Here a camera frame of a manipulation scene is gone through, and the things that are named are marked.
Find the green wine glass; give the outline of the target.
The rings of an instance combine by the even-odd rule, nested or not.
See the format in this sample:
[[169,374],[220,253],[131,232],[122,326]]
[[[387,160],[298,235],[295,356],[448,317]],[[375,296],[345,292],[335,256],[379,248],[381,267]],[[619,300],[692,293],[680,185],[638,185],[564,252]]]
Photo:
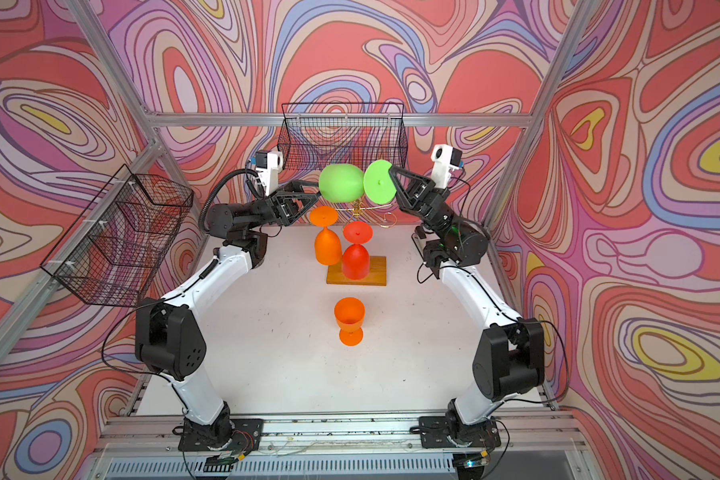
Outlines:
[[366,196],[376,205],[393,200],[396,187],[390,176],[392,164],[379,159],[365,171],[351,164],[326,166],[319,175],[318,188],[322,197],[331,203],[351,203]]

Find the red wine glass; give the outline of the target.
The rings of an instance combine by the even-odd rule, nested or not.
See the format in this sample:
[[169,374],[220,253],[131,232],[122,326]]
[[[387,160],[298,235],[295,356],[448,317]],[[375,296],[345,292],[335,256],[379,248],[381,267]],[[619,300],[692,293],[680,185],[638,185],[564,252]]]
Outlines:
[[342,256],[343,275],[350,280],[362,280],[370,271],[370,255],[365,244],[372,239],[373,230],[365,222],[354,221],[344,228],[343,235],[349,242]]

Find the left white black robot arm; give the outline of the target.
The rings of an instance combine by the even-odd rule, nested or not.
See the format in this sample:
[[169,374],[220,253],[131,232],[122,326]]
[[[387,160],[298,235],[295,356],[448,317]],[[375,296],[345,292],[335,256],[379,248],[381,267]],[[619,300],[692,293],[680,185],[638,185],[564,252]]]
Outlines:
[[221,246],[179,287],[137,308],[135,356],[150,373],[167,378],[184,407],[181,451],[229,450],[239,432],[203,365],[207,344],[200,320],[236,281],[262,264],[269,240],[262,227],[294,224],[320,197],[316,182],[293,180],[247,203],[207,199],[199,225],[221,239]]

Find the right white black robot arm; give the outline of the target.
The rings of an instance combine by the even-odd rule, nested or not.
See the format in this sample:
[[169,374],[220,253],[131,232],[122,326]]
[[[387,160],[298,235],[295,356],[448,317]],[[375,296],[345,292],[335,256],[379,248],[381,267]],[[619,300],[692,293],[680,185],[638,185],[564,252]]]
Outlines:
[[478,428],[489,428],[500,406],[543,383],[544,329],[510,307],[479,274],[476,266],[487,253],[488,234],[453,211],[448,188],[396,166],[388,176],[399,209],[421,221],[412,238],[423,265],[461,302],[480,334],[473,381],[445,414],[450,437],[466,443]]

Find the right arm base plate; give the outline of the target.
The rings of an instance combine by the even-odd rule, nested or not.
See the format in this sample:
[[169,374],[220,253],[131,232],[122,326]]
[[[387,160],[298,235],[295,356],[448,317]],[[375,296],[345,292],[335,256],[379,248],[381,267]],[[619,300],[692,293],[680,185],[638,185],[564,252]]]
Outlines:
[[502,445],[494,421],[464,425],[452,415],[421,416],[409,429],[425,449],[480,448],[488,452]]

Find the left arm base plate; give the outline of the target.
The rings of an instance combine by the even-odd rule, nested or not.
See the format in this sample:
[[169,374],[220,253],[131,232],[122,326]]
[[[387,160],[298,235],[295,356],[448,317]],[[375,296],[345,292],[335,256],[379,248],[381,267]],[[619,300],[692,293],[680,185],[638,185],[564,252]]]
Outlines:
[[173,428],[182,452],[250,453],[259,448],[264,421],[260,418],[221,419],[199,425],[188,419]]

